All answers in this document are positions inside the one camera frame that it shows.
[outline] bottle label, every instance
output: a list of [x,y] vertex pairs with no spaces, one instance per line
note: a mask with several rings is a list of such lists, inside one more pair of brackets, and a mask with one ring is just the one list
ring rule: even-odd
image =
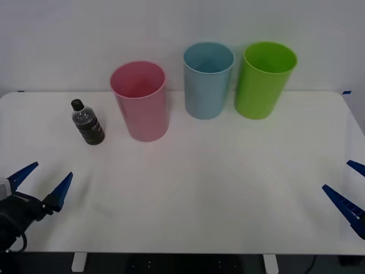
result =
[[105,138],[104,131],[96,117],[94,117],[93,120],[87,124],[76,126],[88,144],[99,144]]

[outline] blue cup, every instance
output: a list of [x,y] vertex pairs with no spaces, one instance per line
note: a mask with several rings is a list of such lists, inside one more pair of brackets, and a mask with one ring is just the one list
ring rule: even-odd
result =
[[224,108],[234,54],[219,43],[198,43],[184,53],[186,111],[197,119],[217,117]]

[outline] cup rim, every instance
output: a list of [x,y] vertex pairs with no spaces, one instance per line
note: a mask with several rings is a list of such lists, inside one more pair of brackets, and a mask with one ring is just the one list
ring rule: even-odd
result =
[[[255,46],[255,45],[257,45],[257,44],[260,44],[260,43],[269,43],[269,44],[279,45],[279,46],[283,46],[284,48],[286,48],[287,50],[289,50],[289,51],[293,54],[293,56],[295,57],[295,64],[294,64],[294,66],[293,66],[291,69],[289,69],[289,70],[287,70],[287,71],[283,71],[283,72],[268,72],[268,71],[265,71],[265,70],[260,70],[260,69],[258,69],[258,68],[256,68],[256,67],[254,67],[253,65],[251,65],[251,64],[250,64],[250,62],[246,59],[246,52],[247,52],[247,50],[248,50],[250,47]],[[297,64],[298,64],[298,57],[297,57],[297,55],[295,54],[295,52],[294,52],[294,51],[293,51],[290,47],[287,47],[287,46],[285,46],[284,44],[277,43],[277,42],[273,42],[273,41],[259,41],[259,42],[256,42],[256,43],[251,44],[251,45],[250,45],[250,46],[248,46],[248,48],[246,48],[246,50],[245,50],[245,53],[244,53],[244,60],[245,60],[245,62],[247,63],[247,65],[249,65],[249,66],[250,66],[251,68],[253,68],[254,70],[257,70],[257,71],[262,72],[262,73],[265,73],[265,74],[271,74],[271,75],[280,75],[280,74],[288,73],[289,71],[292,71],[293,69],[295,69],[295,67],[296,67],[296,66],[297,66]]]
[[[199,45],[199,44],[206,44],[206,43],[220,45],[220,46],[223,46],[223,47],[225,47],[226,49],[228,49],[228,50],[229,50],[229,52],[230,52],[230,53],[232,54],[232,56],[233,56],[232,64],[231,64],[228,68],[226,68],[225,70],[221,70],[221,71],[218,71],[218,72],[202,72],[202,71],[198,71],[198,70],[195,70],[195,69],[193,69],[192,67],[190,67],[190,66],[189,66],[189,65],[185,62],[185,58],[184,58],[185,53],[186,53],[189,49],[191,49],[193,46],[196,46],[196,45]],[[214,74],[220,74],[220,73],[223,73],[223,72],[225,72],[225,71],[227,71],[227,70],[231,69],[231,68],[233,67],[233,65],[234,65],[235,61],[236,61],[236,57],[234,56],[233,51],[232,51],[232,50],[231,50],[231,49],[230,49],[227,45],[225,45],[225,44],[223,44],[223,43],[219,43],[219,42],[206,41],[206,42],[199,42],[199,43],[195,43],[195,44],[192,44],[191,46],[189,46],[189,47],[188,47],[188,48],[184,51],[184,54],[183,54],[183,56],[182,56],[182,60],[184,61],[184,65],[186,65],[186,67],[187,67],[188,69],[192,70],[192,71],[195,71],[195,72],[200,73],[200,74],[214,75]]]
[[[128,66],[128,65],[130,65],[130,64],[133,64],[133,63],[150,63],[150,64],[152,64],[152,65],[155,65],[156,67],[158,67],[162,72],[163,72],[163,74],[164,74],[164,81],[163,81],[163,83],[162,83],[162,85],[156,90],[156,91],[154,91],[153,93],[151,93],[151,94],[148,94],[148,95],[146,95],[146,96],[142,96],[142,97],[127,97],[127,96],[123,96],[123,95],[120,95],[120,94],[118,94],[114,89],[113,89],[113,87],[112,87],[112,83],[111,83],[111,81],[112,81],[112,78],[113,78],[113,76],[114,76],[114,73],[115,72],[117,72],[117,70],[119,70],[120,68],[122,68],[122,67],[124,67],[124,66]],[[112,91],[113,91],[113,93],[115,94],[115,95],[117,95],[118,97],[121,97],[121,98],[123,98],[123,99],[128,99],[128,100],[139,100],[139,99],[144,99],[144,98],[148,98],[148,97],[150,97],[150,96],[153,96],[153,95],[155,95],[156,93],[158,93],[159,91],[161,91],[163,88],[164,88],[164,86],[165,86],[165,84],[166,84],[166,73],[165,73],[165,71],[162,69],[162,67],[160,67],[159,65],[157,65],[156,63],[153,63],[153,62],[150,62],[150,61],[144,61],[144,60],[140,60],[140,61],[132,61],[132,62],[128,62],[128,63],[125,63],[125,64],[123,64],[123,65],[121,65],[121,66],[119,66],[113,73],[112,73],[112,75],[110,76],[110,80],[109,80],[109,84],[110,84],[110,88],[112,89]]]

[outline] pink cup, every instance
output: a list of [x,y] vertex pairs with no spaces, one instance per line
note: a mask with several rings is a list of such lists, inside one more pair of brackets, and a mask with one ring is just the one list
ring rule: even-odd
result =
[[111,76],[114,91],[129,134],[142,142],[160,139],[169,126],[165,73],[151,62],[131,62]]

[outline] floor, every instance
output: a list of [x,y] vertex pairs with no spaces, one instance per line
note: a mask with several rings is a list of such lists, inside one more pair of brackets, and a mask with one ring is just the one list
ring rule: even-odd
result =
[[[311,255],[278,255],[280,274],[302,274],[310,266]],[[0,257],[1,274],[69,274],[72,253],[22,253]],[[254,273],[264,274],[260,255],[164,255],[91,253],[85,274],[117,273]],[[337,256],[318,256],[309,274],[360,274],[365,265],[341,266]]]

